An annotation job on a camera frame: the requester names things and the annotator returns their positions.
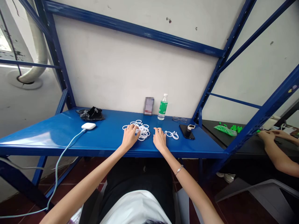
floor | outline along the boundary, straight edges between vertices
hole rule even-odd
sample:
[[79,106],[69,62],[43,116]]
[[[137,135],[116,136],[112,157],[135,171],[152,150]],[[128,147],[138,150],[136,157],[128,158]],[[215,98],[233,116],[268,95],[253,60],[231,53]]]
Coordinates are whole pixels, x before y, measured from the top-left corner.
[[[52,203],[56,204],[60,199],[62,199],[77,183],[80,182],[87,174],[89,174],[94,168],[96,168],[105,158],[94,157],[89,162],[85,162],[81,159],[78,164],[71,170],[68,176],[63,180],[63,182],[57,188],[57,191],[52,199]],[[184,167],[193,176],[193,178],[198,181],[199,179],[199,169],[198,169],[198,159],[184,159]],[[61,176],[67,167],[59,170],[59,176]],[[55,181],[54,174],[47,176],[42,179],[39,184],[39,189],[47,193],[53,186]],[[101,190],[106,179],[102,181],[99,185],[98,190]],[[259,202],[251,196],[250,193],[244,192],[233,196],[229,199],[223,200],[219,203],[214,201],[214,196],[225,186],[227,183],[223,178],[215,176],[212,178],[208,184],[203,186],[204,191],[214,204],[218,214],[222,218],[225,224],[235,224],[235,223],[263,223],[263,224],[276,224],[277,222],[272,218],[272,216],[259,204]],[[173,175],[173,187],[176,191],[180,190],[182,187],[176,177]],[[189,200],[189,214],[190,223],[199,224],[195,209],[193,207],[192,201]],[[27,198],[21,194],[16,194],[10,199],[0,203],[0,216],[2,215],[15,215],[24,214],[29,212],[38,211],[39,208],[30,202]],[[1,224],[38,224],[42,218],[45,216],[44,212],[37,214],[11,218],[11,219],[1,219]]]

plastic bottle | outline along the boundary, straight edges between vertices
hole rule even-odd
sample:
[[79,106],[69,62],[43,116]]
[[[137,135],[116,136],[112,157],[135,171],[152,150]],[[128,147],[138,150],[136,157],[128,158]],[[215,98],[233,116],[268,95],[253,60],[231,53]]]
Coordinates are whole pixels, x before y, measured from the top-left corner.
[[164,98],[163,98],[163,100],[161,100],[159,113],[158,113],[159,120],[164,120],[165,112],[166,112],[166,108],[167,108],[167,104],[168,104],[167,97],[168,97],[168,94],[164,93]]

blue shelf surface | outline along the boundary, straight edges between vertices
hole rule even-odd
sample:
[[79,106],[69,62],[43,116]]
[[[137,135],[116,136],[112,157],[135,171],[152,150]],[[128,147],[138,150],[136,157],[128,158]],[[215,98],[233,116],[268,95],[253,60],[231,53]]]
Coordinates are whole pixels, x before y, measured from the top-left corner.
[[71,139],[82,129],[85,122],[95,123],[93,130],[87,130],[65,152],[65,156],[109,156],[122,143],[124,125],[137,119],[149,125],[150,136],[137,141],[125,154],[126,157],[162,157],[153,144],[154,127],[163,131],[176,131],[179,139],[167,137],[167,146],[177,158],[227,158],[226,153],[198,125],[192,130],[195,140],[184,138],[180,121],[166,116],[163,121],[157,115],[144,116],[141,113],[103,110],[102,121],[84,121],[76,113],[76,107],[55,115],[28,128],[0,139],[0,155],[59,156]]

white shirt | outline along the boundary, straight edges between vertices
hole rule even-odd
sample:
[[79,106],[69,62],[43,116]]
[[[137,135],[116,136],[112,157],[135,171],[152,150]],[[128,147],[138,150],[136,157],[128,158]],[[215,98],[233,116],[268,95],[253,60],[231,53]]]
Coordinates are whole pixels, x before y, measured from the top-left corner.
[[171,224],[154,195],[147,190],[137,190],[122,196],[100,224],[142,224],[147,220]]

black plastic bag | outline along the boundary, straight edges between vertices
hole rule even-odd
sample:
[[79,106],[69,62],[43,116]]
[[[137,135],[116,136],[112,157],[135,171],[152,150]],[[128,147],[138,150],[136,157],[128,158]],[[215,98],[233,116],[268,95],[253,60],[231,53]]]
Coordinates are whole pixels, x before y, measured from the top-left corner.
[[102,109],[92,107],[90,109],[76,110],[82,120],[105,120]]

